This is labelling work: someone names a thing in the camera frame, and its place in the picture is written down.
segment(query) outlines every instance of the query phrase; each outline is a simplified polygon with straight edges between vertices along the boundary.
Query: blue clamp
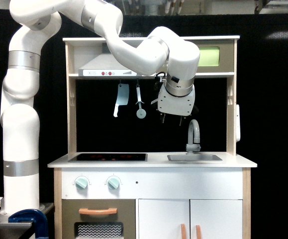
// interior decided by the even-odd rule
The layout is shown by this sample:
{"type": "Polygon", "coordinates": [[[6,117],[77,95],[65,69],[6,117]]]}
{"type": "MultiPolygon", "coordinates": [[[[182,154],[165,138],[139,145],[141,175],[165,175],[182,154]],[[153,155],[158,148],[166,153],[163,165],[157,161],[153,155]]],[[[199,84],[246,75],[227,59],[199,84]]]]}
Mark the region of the blue clamp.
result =
{"type": "Polygon", "coordinates": [[[25,209],[12,214],[9,223],[33,222],[36,239],[49,239],[48,220],[43,212],[37,209],[25,209]]]}

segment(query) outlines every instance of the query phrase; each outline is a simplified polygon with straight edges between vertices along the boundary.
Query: oven window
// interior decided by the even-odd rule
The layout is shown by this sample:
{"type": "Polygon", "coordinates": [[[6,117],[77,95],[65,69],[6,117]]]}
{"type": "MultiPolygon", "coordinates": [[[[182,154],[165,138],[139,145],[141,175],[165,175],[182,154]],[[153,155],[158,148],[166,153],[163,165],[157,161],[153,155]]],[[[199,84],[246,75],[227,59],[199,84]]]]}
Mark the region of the oven window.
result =
{"type": "Polygon", "coordinates": [[[123,223],[74,223],[75,239],[124,239],[123,223]]]}

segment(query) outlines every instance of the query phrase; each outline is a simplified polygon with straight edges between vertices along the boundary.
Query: green display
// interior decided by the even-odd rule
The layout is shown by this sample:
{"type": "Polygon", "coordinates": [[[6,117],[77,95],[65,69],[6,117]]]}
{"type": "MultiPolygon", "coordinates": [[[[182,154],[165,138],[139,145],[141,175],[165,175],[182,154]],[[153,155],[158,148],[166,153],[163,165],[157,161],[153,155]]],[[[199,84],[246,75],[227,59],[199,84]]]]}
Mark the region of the green display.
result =
{"type": "Polygon", "coordinates": [[[199,47],[200,60],[198,66],[219,66],[219,47],[199,47]]]}

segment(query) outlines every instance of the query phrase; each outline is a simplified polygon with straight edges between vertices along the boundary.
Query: oven door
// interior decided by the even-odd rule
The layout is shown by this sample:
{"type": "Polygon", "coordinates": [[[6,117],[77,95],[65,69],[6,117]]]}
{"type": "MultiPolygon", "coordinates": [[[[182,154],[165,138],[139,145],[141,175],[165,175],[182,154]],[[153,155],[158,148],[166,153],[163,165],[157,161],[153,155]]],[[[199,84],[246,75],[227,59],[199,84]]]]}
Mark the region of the oven door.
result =
{"type": "Polygon", "coordinates": [[[63,239],[136,239],[134,199],[62,200],[63,239]]]}

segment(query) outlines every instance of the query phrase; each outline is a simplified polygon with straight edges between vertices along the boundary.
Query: black induction cooktop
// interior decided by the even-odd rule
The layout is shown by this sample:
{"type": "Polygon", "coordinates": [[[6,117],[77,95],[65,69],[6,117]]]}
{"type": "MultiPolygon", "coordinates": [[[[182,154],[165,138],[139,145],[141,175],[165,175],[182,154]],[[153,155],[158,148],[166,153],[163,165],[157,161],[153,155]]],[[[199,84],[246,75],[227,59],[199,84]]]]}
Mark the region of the black induction cooktop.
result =
{"type": "Polygon", "coordinates": [[[146,162],[147,153],[81,153],[69,162],[146,162]]]}

